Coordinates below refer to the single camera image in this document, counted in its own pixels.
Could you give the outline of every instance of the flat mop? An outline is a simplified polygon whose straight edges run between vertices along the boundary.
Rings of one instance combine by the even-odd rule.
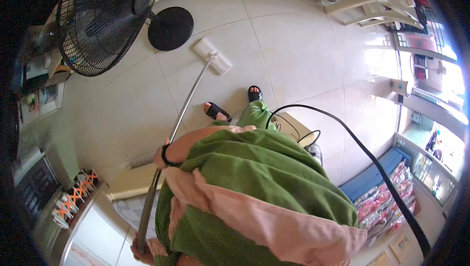
[[[224,74],[230,68],[232,68],[232,63],[227,60],[227,58],[218,51],[214,45],[212,45],[207,38],[202,38],[197,44],[193,47],[193,50],[200,55],[204,60],[207,60],[206,64],[204,65],[201,73],[196,79],[196,82],[193,85],[193,88],[189,92],[186,101],[184,102],[183,108],[179,111],[178,118],[176,118],[175,125],[173,126],[172,133],[170,135],[170,143],[173,142],[173,139],[176,135],[176,131],[178,130],[179,124],[183,120],[183,115],[188,108],[189,102],[193,98],[194,92],[196,91],[197,86],[201,82],[201,79],[204,75],[206,69],[210,66],[218,73]],[[156,194],[156,186],[158,184],[158,180],[160,179],[160,175],[162,173],[161,169],[157,169],[155,171],[155,175],[153,176],[152,184],[149,187],[149,191],[147,192],[147,197],[145,198],[144,208],[142,211],[141,221],[139,223],[139,235],[138,235],[138,246],[139,251],[141,253],[144,252],[146,240],[145,237],[147,236],[147,227],[149,226],[149,219],[150,213],[152,211],[153,201],[155,199]]]

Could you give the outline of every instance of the power cord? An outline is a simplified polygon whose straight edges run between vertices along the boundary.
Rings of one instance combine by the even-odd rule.
[[[317,141],[318,138],[320,137],[320,134],[321,134],[320,129],[314,130],[314,131],[309,132],[308,134],[304,135],[300,140],[297,141],[297,143],[300,143],[301,140],[305,139],[305,138],[308,137],[310,134],[313,134],[313,133],[316,133],[316,132],[318,132],[318,135],[317,135],[317,137],[314,139],[314,141],[312,141],[312,143],[310,144],[310,145],[313,145],[314,143],[316,143],[316,141]]]
[[[330,116],[332,119],[336,120],[341,124],[344,129],[349,133],[349,135],[354,139],[354,141],[361,147],[361,149],[366,153],[366,155],[372,160],[372,162],[376,165],[376,167],[379,169],[380,174],[382,175],[382,178],[384,179],[385,184],[387,185],[388,189],[390,190],[390,193],[392,197],[394,198],[395,202],[397,203],[399,209],[403,213],[403,216],[405,216],[405,219],[407,220],[409,226],[411,227],[411,230],[413,230],[414,236],[416,236],[416,239],[418,240],[419,246],[421,248],[421,252],[423,252],[423,257],[426,258],[426,256],[429,254],[431,251],[431,245],[429,244],[428,239],[426,238],[426,235],[424,234],[423,230],[421,229],[420,225],[414,218],[413,214],[411,214],[410,210],[408,210],[408,207],[406,204],[403,202],[401,199],[399,193],[393,186],[392,182],[388,178],[387,173],[385,172],[384,168],[382,165],[379,163],[377,158],[364,146],[364,144],[357,138],[357,136],[349,129],[349,127],[338,117],[334,116],[333,114],[330,114],[326,111],[323,111],[321,109],[308,106],[308,105],[301,105],[301,104],[291,104],[291,105],[286,105],[278,108],[276,111],[272,112],[271,116],[269,116],[267,122],[266,122],[266,129],[269,126],[269,122],[271,122],[271,118],[274,116],[275,113],[281,111],[282,109],[285,108],[290,108],[290,107],[302,107],[302,108],[307,108],[311,109],[317,112],[320,112],[322,114],[325,114],[327,116]]]
[[[285,119],[285,118],[282,117],[281,115],[279,115],[279,114],[275,114],[275,115],[276,115],[276,116],[279,116],[279,117],[282,118],[282,119],[284,119],[284,120],[285,120],[287,123],[289,123],[289,125],[296,131],[296,133],[297,133],[297,140],[298,140],[297,142],[303,140],[303,139],[308,135],[308,134],[307,134],[306,136],[304,136],[303,138],[300,139],[300,134],[299,134],[297,128],[295,128],[287,119]]]

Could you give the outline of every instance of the green shirt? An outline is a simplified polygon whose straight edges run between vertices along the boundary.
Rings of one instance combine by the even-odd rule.
[[[180,169],[199,168],[210,185],[262,201],[357,227],[350,200],[328,179],[312,156],[284,134],[257,129],[233,134],[221,130],[192,146]],[[163,184],[156,212],[156,233],[168,257],[156,265],[174,265],[180,252],[204,265],[294,265],[281,262],[219,218],[187,206],[173,241],[168,238],[173,193]]]

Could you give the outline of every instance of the fan guard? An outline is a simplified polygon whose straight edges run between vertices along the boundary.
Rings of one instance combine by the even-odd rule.
[[[57,7],[59,48],[84,76],[100,75],[129,50],[155,0],[61,0]]]

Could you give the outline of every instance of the blue cushion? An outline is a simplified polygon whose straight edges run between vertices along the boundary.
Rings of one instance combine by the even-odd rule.
[[[391,147],[382,157],[380,157],[379,163],[384,167],[385,172],[390,174],[403,158],[407,160],[408,165],[411,157],[400,149]],[[382,175],[380,175],[379,169],[375,164],[372,164],[359,175],[340,186],[340,189],[351,201],[354,202],[369,189],[381,184],[383,180],[384,179],[382,178]]]

